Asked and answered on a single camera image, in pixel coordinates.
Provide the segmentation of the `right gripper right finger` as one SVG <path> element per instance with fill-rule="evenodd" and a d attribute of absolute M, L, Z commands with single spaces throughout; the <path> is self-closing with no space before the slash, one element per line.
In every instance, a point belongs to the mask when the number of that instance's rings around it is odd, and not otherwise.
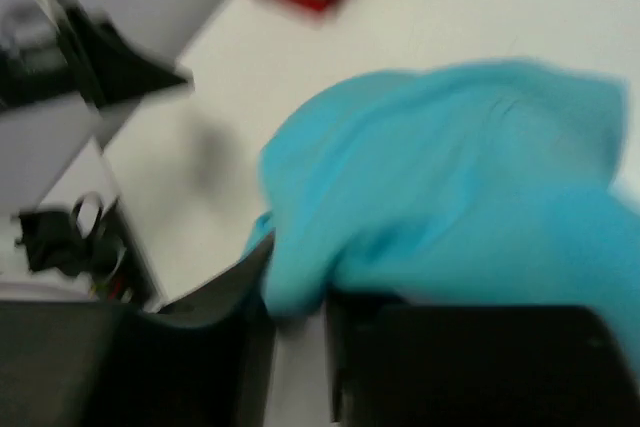
<path fill-rule="evenodd" d="M 635 426 L 609 329 L 577 306 L 326 301 L 331 414 L 343 426 Z"/>

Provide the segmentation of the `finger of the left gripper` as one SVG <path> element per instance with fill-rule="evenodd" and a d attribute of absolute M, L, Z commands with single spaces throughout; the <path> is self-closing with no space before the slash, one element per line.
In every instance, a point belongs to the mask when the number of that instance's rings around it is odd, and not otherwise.
<path fill-rule="evenodd" d="M 83 99 L 98 109 L 187 86 L 190 72 L 155 59 L 125 41 L 107 17 L 65 10 L 62 53 Z"/>

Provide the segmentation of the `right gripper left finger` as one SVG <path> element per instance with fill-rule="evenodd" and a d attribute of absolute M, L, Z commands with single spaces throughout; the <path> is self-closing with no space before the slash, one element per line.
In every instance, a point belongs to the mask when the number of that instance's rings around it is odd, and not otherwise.
<path fill-rule="evenodd" d="M 275 327 L 260 296 L 274 240 L 157 313 L 3 302 L 5 426 L 260 426 Z"/>

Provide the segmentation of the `blue t shirt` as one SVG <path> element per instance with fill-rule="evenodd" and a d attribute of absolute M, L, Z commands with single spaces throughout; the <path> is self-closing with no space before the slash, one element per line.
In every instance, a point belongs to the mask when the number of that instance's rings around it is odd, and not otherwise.
<path fill-rule="evenodd" d="M 274 251 L 263 299 L 329 288 L 462 305 L 593 309 L 639 363 L 639 216 L 611 194 L 626 132 L 616 79 L 522 60 L 352 78 L 262 151 Z"/>

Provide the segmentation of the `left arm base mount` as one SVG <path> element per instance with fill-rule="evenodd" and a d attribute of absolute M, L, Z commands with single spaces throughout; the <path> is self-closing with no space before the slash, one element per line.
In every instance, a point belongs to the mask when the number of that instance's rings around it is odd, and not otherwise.
<path fill-rule="evenodd" d="M 22 209 L 10 216 L 20 227 L 14 246 L 26 254 L 29 271 L 55 270 L 65 279 L 87 275 L 101 300 L 154 311 L 162 294 L 133 237 L 119 201 L 106 204 L 96 192 L 62 204 Z"/>

